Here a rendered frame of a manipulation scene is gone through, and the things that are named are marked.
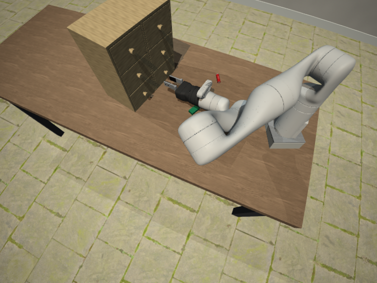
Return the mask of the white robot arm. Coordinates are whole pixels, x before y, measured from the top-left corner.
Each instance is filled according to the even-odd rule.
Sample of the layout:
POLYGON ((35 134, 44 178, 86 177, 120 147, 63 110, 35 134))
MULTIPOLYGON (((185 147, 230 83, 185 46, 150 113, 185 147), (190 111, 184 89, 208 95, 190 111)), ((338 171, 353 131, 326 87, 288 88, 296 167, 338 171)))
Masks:
POLYGON ((200 166, 216 160, 277 117, 275 131, 284 138, 295 139, 355 64, 352 56, 336 47, 321 46, 256 87, 247 100, 236 101, 230 109, 229 99, 216 94, 209 110, 186 119, 178 134, 200 166), (303 83, 306 76, 320 84, 303 83))

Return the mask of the small wooden chest of drawers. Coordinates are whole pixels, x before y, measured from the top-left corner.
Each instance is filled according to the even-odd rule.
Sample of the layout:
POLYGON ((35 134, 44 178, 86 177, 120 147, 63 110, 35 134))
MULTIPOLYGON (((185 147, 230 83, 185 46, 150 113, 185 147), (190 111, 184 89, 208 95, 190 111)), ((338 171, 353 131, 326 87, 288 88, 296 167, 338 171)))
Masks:
MULTIPOLYGON (((158 41, 156 41, 150 48, 147 47, 146 37, 144 33, 142 21, 161 8, 166 3, 169 3, 169 17, 173 69, 175 71, 174 61, 174 46, 173 46, 173 31, 172 31, 172 17, 171 17, 171 2, 170 0, 107 0, 100 4, 74 23, 66 27, 88 62, 98 81, 102 85, 106 94, 120 102, 127 108, 136 112, 139 107, 156 91, 153 72, 171 55, 169 55, 155 70, 152 70, 151 60, 149 56, 149 49, 152 48, 158 41), (130 93, 128 94, 125 85, 121 79, 121 75, 133 65, 140 57, 138 57, 130 66, 128 66, 121 74, 119 74, 113 58, 109 52, 109 47, 122 38, 125 34, 131 31, 137 25, 141 26, 142 35, 145 43, 146 51, 140 56, 147 53, 151 73, 130 93), (155 91, 135 110, 134 105, 130 99, 130 95, 150 76, 152 75, 155 91)), ((173 71, 173 72, 174 72, 173 71)), ((173 73, 172 72, 172 73, 173 73)), ((171 74, 172 74, 171 73, 171 74)), ((170 74, 170 75, 171 75, 170 74)))

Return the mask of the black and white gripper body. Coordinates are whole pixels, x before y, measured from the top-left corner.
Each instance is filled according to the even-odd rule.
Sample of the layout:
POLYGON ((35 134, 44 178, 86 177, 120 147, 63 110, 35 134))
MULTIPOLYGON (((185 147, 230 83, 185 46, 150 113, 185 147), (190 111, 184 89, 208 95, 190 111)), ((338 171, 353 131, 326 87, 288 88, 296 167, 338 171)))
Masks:
POLYGON ((209 79, 202 87, 194 86, 187 81, 183 81, 175 90, 175 96, 180 100, 188 101, 199 108, 209 111, 211 101, 216 95, 214 92, 210 91, 212 84, 213 82, 209 79))

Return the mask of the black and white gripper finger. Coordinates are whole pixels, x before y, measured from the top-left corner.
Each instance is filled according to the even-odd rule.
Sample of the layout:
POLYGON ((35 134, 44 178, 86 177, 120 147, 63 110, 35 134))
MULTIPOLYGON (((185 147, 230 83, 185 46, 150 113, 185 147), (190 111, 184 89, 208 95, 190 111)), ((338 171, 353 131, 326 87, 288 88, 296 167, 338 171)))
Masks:
POLYGON ((170 82, 167 82, 167 81, 164 81, 164 85, 167 86, 167 87, 169 87, 169 88, 174 89, 174 91, 177 89, 176 85, 171 84, 170 82))
POLYGON ((177 77, 174 77, 174 76, 169 76, 169 79, 171 80, 171 81, 173 81, 173 82, 177 82, 177 83, 182 83, 183 82, 183 79, 181 78, 181 79, 179 79, 179 78, 177 78, 177 77))

